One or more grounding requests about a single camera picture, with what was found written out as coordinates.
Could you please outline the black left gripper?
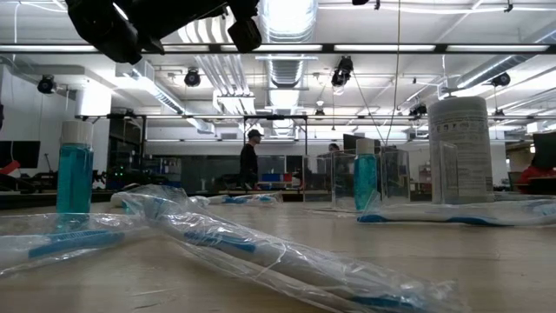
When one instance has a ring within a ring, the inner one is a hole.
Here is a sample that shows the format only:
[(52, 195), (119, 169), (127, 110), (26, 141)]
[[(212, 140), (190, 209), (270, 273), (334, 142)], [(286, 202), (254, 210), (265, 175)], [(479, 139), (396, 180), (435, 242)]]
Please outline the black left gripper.
[(129, 7), (129, 21), (137, 32), (131, 51), (163, 54), (162, 38), (194, 21), (225, 15), (226, 9), (231, 9), (235, 19), (228, 34), (237, 50), (249, 53), (258, 49), (262, 37), (250, 18), (249, 0), (145, 0)]

